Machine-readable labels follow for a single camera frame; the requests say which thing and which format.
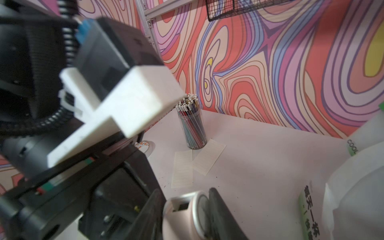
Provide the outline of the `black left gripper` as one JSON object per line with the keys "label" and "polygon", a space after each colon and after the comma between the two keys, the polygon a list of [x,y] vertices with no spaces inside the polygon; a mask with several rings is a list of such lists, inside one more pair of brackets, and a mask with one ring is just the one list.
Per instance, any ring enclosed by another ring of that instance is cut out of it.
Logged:
{"label": "black left gripper", "polygon": [[122,139],[114,134],[1,196],[5,237],[53,240],[77,223],[90,240],[123,240],[161,187],[145,154]]}

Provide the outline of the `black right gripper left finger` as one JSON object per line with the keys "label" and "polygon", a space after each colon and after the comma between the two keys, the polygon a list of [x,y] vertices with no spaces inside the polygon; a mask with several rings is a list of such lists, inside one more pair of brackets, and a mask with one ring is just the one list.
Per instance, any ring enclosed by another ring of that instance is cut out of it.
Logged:
{"label": "black right gripper left finger", "polygon": [[156,189],[133,224],[123,233],[123,240],[162,240],[163,194]]}

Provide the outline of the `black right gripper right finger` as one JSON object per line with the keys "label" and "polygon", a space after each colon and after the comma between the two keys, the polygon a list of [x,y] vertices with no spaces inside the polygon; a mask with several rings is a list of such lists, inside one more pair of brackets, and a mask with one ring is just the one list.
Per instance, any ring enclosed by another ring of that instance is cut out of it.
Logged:
{"label": "black right gripper right finger", "polygon": [[209,208],[211,240],[248,240],[215,188],[209,189]]}

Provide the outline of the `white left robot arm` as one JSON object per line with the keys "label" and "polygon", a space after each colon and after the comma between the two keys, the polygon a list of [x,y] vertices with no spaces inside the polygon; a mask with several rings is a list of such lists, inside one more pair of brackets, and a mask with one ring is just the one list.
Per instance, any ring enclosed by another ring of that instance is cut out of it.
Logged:
{"label": "white left robot arm", "polygon": [[31,118],[1,121],[1,153],[26,180],[1,197],[1,224],[10,240],[52,240],[76,218],[90,240],[160,240],[165,197],[146,156],[104,123],[86,145],[49,167],[48,155],[84,124],[59,106],[59,72],[76,66],[105,97],[134,66],[159,61],[133,28],[97,20],[97,48],[79,44],[74,1],[59,1],[61,20],[6,1],[1,7],[1,80],[26,87],[37,100]]}

